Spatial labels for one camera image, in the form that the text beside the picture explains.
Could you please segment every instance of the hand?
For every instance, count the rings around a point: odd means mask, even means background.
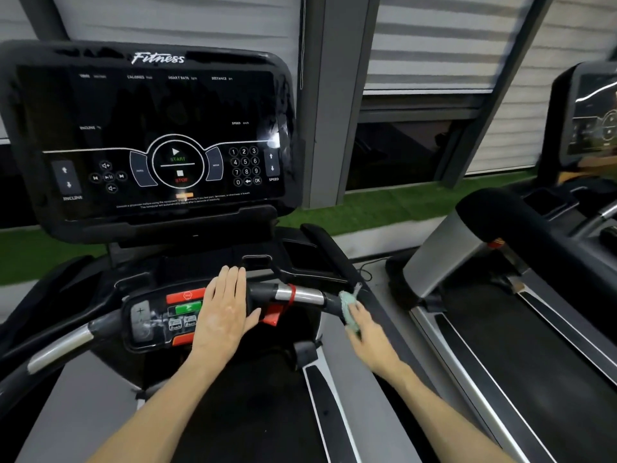
[[[189,360],[223,370],[260,313],[256,309],[246,317],[246,270],[224,266],[205,288]]]
[[[372,372],[392,382],[396,379],[402,363],[383,328],[373,321],[371,314],[361,303],[350,304],[349,311],[358,323],[362,336],[360,339],[353,330],[346,328],[355,353]]]

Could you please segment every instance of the fitness logo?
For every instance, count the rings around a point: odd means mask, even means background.
[[[184,63],[184,57],[175,57],[171,53],[135,52],[131,64],[140,59],[142,63]]]

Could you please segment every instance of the roller blind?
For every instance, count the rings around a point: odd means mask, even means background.
[[[19,1],[0,0],[0,42],[35,38],[35,32]],[[7,142],[7,136],[0,118],[0,144],[4,142]]]
[[[490,92],[531,0],[381,0],[365,94]]]
[[[54,0],[73,40],[247,49],[297,78],[300,0]]]
[[[553,80],[615,45],[617,0],[554,0],[467,173],[535,165]]]

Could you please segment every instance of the green start button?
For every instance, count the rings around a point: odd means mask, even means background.
[[[176,315],[182,315],[183,313],[197,312],[201,309],[201,301],[191,302],[189,304],[176,305]]]

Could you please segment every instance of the touchscreen display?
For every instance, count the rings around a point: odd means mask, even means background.
[[[18,78],[67,220],[284,194],[269,71],[20,67]]]
[[[617,149],[617,75],[581,75],[568,154]]]

